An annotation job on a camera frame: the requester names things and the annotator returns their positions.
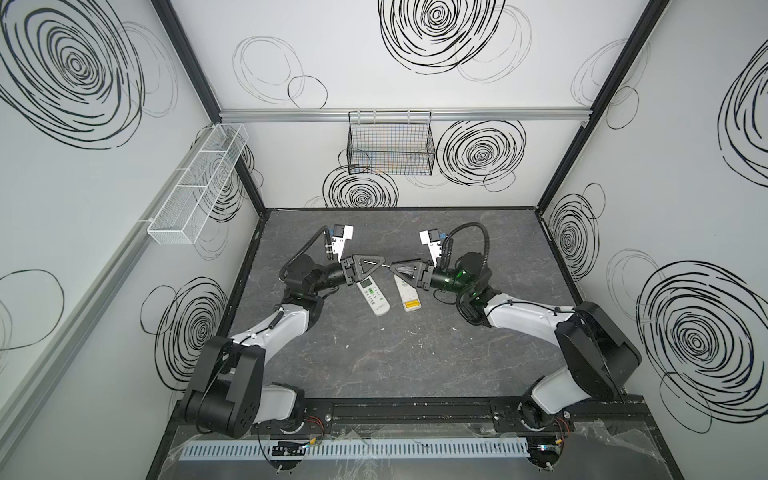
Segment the clear handle screwdriver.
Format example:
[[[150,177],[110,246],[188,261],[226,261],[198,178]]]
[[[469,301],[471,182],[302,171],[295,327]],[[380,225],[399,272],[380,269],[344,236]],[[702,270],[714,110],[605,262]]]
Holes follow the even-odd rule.
[[[389,270],[390,265],[382,262],[373,262],[364,260],[360,264],[363,272],[376,271],[376,270]]]

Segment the white remote with batteries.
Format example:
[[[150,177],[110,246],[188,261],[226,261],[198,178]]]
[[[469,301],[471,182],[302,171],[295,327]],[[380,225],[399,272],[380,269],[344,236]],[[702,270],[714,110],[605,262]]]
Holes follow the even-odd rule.
[[[394,281],[401,299],[402,306],[405,301],[419,299],[417,290],[414,287],[410,286],[408,283],[406,283],[403,279],[395,275]]]

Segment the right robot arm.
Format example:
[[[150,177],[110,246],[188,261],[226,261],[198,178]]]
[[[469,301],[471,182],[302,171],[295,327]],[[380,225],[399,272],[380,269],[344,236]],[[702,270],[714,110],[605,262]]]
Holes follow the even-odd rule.
[[[521,397],[523,425],[542,431],[555,417],[587,399],[617,401],[642,362],[639,350],[597,304],[555,306],[522,300],[490,285],[484,256],[470,252],[444,269],[423,260],[394,263],[390,271],[416,289],[455,295],[455,307],[472,325],[507,329],[557,346],[565,365],[536,380]]]

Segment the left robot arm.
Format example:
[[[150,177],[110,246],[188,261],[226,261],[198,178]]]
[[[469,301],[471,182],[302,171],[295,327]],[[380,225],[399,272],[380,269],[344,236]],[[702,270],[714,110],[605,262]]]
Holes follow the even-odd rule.
[[[299,254],[279,273],[285,290],[266,319],[230,337],[214,336],[203,346],[179,405],[181,418],[200,433],[240,438],[258,423],[303,424],[304,392],[264,383],[269,360],[319,320],[325,291],[367,280],[385,258],[352,255],[327,265]]]

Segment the white remote tilted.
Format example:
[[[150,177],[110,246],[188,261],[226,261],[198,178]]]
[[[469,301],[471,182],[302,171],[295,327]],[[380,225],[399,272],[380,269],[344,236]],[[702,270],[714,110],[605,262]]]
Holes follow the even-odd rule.
[[[375,316],[383,316],[390,310],[390,304],[372,277],[357,283],[357,287]]]

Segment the white mesh shelf basket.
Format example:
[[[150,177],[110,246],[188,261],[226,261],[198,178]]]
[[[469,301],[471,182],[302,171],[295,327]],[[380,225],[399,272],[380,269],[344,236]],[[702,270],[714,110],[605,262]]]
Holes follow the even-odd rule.
[[[171,192],[150,222],[147,233],[163,246],[197,242],[247,145],[240,123],[202,129]]]

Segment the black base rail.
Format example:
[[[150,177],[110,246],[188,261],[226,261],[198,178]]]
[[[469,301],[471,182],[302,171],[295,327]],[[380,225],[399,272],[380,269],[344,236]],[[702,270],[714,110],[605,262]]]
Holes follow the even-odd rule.
[[[640,396],[622,401],[585,400],[538,423],[527,419],[519,397],[461,398],[309,398],[287,420],[258,420],[249,433],[299,436],[330,435],[344,426],[389,424],[485,423],[497,433],[539,434],[574,431],[577,423],[632,421],[650,416]]]

